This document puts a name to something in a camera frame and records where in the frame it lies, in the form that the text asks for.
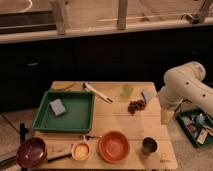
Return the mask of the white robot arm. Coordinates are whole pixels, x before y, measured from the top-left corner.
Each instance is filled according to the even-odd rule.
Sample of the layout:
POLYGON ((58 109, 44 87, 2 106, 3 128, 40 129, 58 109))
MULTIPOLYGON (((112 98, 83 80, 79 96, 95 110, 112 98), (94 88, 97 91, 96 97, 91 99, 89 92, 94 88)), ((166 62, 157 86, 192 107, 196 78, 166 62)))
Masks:
POLYGON ((199 62, 188 62, 165 72, 158 92, 161 123, 167 125, 184 99, 213 117, 213 88, 203 83, 206 70, 199 62))

